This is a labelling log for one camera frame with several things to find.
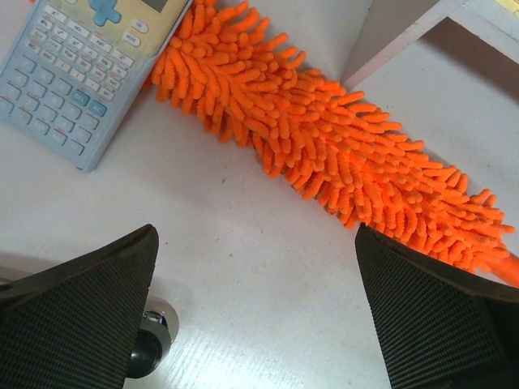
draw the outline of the calculator keypad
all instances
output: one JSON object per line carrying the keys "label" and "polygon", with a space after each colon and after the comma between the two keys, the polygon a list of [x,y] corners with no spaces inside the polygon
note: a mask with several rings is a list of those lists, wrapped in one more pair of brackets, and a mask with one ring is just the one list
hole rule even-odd
{"label": "calculator keypad", "polygon": [[[108,20],[118,23],[116,15]],[[122,38],[140,44],[130,33]],[[43,7],[21,45],[27,53],[15,53],[1,74],[0,114],[67,155],[82,156],[88,145],[95,147],[101,120],[134,59],[51,5]]]}

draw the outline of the light blue calculator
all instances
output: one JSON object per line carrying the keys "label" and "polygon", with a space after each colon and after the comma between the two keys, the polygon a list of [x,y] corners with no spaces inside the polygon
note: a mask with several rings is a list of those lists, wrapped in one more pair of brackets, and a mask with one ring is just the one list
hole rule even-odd
{"label": "light blue calculator", "polygon": [[0,68],[0,121],[92,171],[191,2],[38,0]]}

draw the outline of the white floor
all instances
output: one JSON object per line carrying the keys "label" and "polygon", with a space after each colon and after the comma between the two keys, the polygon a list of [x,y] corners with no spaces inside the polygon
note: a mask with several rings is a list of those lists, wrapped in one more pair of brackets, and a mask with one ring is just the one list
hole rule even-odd
{"label": "white floor", "polygon": [[[366,8],[325,3],[341,10],[329,23],[315,16],[322,2],[252,3],[309,52],[312,66],[340,76]],[[24,2],[6,4],[0,58],[28,11]],[[440,26],[360,88],[477,186],[493,188],[507,221],[519,225],[519,84],[504,77],[517,68],[493,53],[479,78],[470,55],[490,54],[470,41],[453,50],[468,60],[453,61],[452,27]],[[206,135],[196,118],[143,94],[89,175],[0,126],[0,181],[0,276],[40,271],[142,224],[157,227],[151,293],[175,307],[181,328],[168,360],[126,387],[389,387],[354,232],[266,178],[251,151]],[[519,252],[517,240],[508,242]]]}

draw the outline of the white shelf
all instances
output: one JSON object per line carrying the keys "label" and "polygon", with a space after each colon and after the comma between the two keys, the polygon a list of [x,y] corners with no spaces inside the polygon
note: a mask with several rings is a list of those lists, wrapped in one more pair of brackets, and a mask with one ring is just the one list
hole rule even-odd
{"label": "white shelf", "polygon": [[447,17],[519,62],[519,18],[497,0],[373,0],[343,84],[356,87]]}

